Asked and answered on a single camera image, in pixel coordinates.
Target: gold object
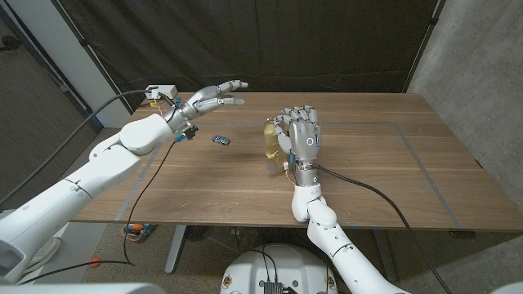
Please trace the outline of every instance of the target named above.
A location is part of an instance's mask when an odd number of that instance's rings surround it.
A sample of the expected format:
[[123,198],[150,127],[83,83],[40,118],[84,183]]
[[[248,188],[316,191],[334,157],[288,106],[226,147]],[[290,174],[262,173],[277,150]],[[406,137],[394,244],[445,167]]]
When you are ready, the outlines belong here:
[[275,121],[268,118],[263,125],[263,136],[265,137],[265,155],[267,156],[267,171],[276,174],[284,170],[284,162],[287,154],[279,147],[278,135],[276,135]]

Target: gray cable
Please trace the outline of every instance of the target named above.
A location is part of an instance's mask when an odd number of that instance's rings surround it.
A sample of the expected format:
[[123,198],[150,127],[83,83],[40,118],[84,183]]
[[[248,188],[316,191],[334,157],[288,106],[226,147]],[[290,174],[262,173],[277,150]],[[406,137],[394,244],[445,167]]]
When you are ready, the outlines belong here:
[[[47,164],[49,164],[49,162],[54,157],[56,157],[56,155],[67,145],[67,143],[69,143],[74,138],[74,136],[76,136],[76,134],[78,134],[80,132],[82,127],[84,127],[86,124],[88,124],[89,121],[91,121],[91,119],[95,117],[95,115],[97,115],[101,110],[103,110],[103,108],[105,108],[107,105],[111,104],[113,101],[117,100],[118,98],[120,98],[122,96],[130,95],[130,94],[141,94],[141,93],[151,93],[151,90],[133,90],[133,91],[127,91],[122,94],[118,94],[118,95],[114,96],[113,98],[107,100],[103,105],[101,105],[98,109],[96,109],[92,114],[89,114],[89,116],[86,117],[83,120],[83,122],[80,123],[80,125],[76,129],[74,129],[74,131],[71,133],[71,135],[69,135],[64,140],[64,142],[60,146],[58,146],[58,148],[56,148],[55,152],[53,152],[51,155],[49,155],[49,157],[39,167],[37,167],[36,170],[34,170],[29,176],[27,176],[6,197],[4,197],[2,200],[0,200],[0,205],[4,204],[7,200],[12,198],[16,193],[18,193],[22,188],[24,188],[27,185],[27,183],[29,183],[29,181],[32,180]],[[172,103],[172,101],[169,100],[169,97],[167,97],[165,94],[159,93],[159,95],[162,97],[162,99],[167,100],[168,103]]]

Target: table top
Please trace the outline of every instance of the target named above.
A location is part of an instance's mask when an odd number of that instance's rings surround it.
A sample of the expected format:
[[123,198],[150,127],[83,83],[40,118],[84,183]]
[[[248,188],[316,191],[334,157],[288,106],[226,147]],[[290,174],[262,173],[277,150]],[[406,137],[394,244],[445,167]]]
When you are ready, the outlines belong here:
[[[420,95],[236,95],[247,103],[193,121],[199,127],[196,137],[172,148],[136,205],[132,222],[306,226],[291,211],[293,184],[283,173],[267,172],[263,123],[284,107],[312,105],[322,127],[317,163],[380,189],[414,229],[523,229],[523,215]],[[184,100],[190,94],[180,96]],[[132,120],[153,113],[158,110],[140,108]],[[215,135],[231,143],[214,143]],[[95,198],[74,220],[126,222],[169,145],[144,156],[134,176]],[[319,176],[342,227],[404,228],[394,209],[374,192],[321,171]]]

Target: black backdrop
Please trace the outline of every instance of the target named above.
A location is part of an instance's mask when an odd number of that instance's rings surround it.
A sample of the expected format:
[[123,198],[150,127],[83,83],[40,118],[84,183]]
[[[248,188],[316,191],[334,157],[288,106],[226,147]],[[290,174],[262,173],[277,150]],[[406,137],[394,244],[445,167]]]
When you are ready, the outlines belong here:
[[401,92],[436,2],[60,1],[122,91],[349,92]]

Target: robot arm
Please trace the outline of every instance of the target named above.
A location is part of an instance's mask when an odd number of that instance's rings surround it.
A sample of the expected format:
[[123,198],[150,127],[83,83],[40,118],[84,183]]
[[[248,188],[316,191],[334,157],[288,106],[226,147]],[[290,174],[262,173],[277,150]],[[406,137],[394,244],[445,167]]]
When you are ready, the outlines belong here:
[[43,191],[0,220],[0,284],[16,283],[42,245],[91,200],[118,184],[140,166],[138,155],[171,139],[191,139],[198,130],[190,121],[222,105],[241,105],[244,100],[226,93],[246,82],[230,81],[196,92],[180,108],[164,117],[153,114],[125,125],[122,130],[97,145],[89,162]]
[[[281,149],[291,154],[295,161],[291,163],[296,165],[297,178],[292,209],[297,221],[309,221],[309,239],[333,261],[352,293],[407,294],[386,281],[358,250],[343,232],[336,213],[327,206],[321,194],[317,170],[312,166],[321,145],[316,110],[310,106],[283,109],[274,121]],[[289,136],[284,133],[287,127]]]

